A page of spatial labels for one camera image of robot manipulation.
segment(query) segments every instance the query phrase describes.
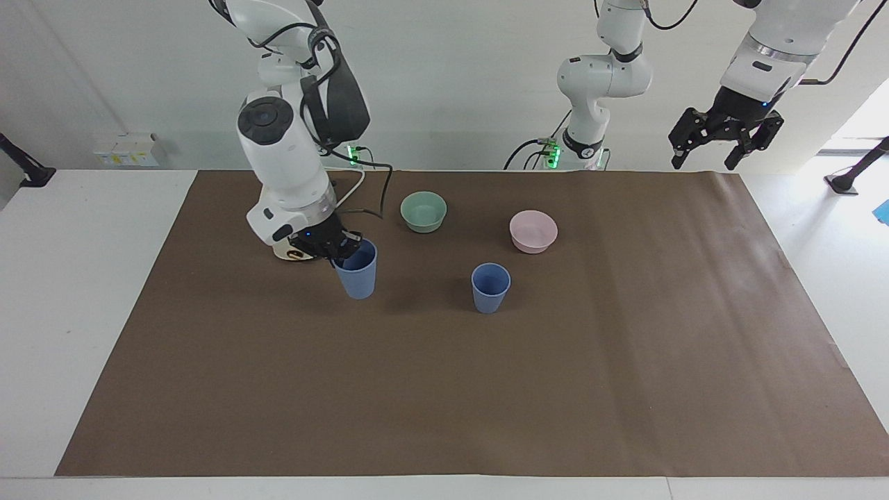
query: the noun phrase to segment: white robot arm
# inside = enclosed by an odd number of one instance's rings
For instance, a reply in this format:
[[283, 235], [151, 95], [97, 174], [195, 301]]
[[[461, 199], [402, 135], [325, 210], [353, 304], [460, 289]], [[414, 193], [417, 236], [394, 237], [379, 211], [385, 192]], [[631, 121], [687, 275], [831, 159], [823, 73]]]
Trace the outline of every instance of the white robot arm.
[[360, 233], [342, 227], [318, 147], [358, 139], [370, 123], [361, 89], [339, 41], [317, 9], [321, 0], [211, 0], [222, 17], [268, 53], [260, 59], [266, 89], [251, 93], [237, 129], [263, 184], [247, 214], [267, 245], [289, 240], [302, 252], [344, 259]]
[[861, 0], [734, 0], [757, 13], [706, 113], [689, 108], [669, 135], [682, 167], [688, 153], [711, 141], [737, 141], [729, 170], [769, 147], [784, 123], [775, 103], [797, 86], [841, 21]]
[[576, 170], [595, 164], [611, 119], [600, 99], [634, 97], [648, 90], [653, 71], [642, 52], [646, 22], [640, 0], [605, 0], [597, 33], [612, 50], [562, 63], [558, 88], [571, 101], [572, 117], [558, 137], [563, 151], [559, 166]]

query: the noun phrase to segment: electrical outlet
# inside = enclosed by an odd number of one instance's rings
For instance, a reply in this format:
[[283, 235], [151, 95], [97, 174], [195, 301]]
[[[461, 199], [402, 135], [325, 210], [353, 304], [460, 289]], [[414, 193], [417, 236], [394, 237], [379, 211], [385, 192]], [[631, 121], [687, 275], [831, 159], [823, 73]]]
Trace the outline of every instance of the electrical outlet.
[[558, 168], [559, 159], [562, 157], [562, 147], [558, 145], [558, 141], [549, 140], [543, 146], [543, 166], [556, 170]]
[[159, 167], [166, 154], [152, 133], [128, 133], [99, 138], [92, 153], [100, 165], [107, 167]]
[[351, 158], [352, 161], [350, 161], [349, 163], [352, 166], [358, 165], [358, 162], [356, 160], [362, 159], [361, 158], [361, 151], [362, 150], [363, 149], [362, 149], [361, 145], [355, 141], [352, 141], [349, 144], [346, 144], [346, 156]]

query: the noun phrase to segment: blue cup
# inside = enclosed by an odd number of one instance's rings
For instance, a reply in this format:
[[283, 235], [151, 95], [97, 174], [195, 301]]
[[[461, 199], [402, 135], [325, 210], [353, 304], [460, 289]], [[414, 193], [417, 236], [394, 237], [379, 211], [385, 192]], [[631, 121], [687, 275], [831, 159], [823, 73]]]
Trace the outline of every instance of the blue cup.
[[503, 266], [488, 262], [472, 271], [472, 297], [482, 314], [493, 314], [503, 303], [512, 285], [512, 277]]
[[349, 297], [357, 301], [370, 297], [377, 283], [376, 245], [368, 239], [363, 240], [354, 255], [346, 259], [342, 266], [333, 262], [333, 268]]

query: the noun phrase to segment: white table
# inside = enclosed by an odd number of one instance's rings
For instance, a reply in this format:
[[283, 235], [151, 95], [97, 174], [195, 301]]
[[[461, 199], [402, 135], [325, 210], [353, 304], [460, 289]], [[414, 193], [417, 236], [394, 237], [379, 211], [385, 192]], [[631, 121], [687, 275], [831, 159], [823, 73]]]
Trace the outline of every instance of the white table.
[[[889, 198], [889, 162], [860, 178], [862, 196], [828, 195], [821, 175], [846, 165], [744, 179], [886, 426], [889, 227], [871, 211]], [[52, 479], [194, 177], [62, 171], [0, 212], [0, 499], [889, 498], [889, 478]]]

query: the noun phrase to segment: blue object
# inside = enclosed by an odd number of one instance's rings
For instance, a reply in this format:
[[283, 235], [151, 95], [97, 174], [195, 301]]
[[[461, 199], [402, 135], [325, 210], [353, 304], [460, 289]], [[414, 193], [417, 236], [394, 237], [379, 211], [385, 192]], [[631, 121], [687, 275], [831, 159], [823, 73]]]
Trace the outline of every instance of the blue object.
[[472, 298], [482, 314], [493, 314], [503, 303], [512, 277], [503, 266], [488, 262], [472, 271]]
[[349, 297], [362, 301], [373, 295], [377, 283], [377, 247], [370, 240], [363, 240], [358, 251], [346, 259], [342, 267], [336, 262], [333, 267]]
[[877, 220], [889, 226], [889, 200], [886, 200], [877, 210], [874, 210]]

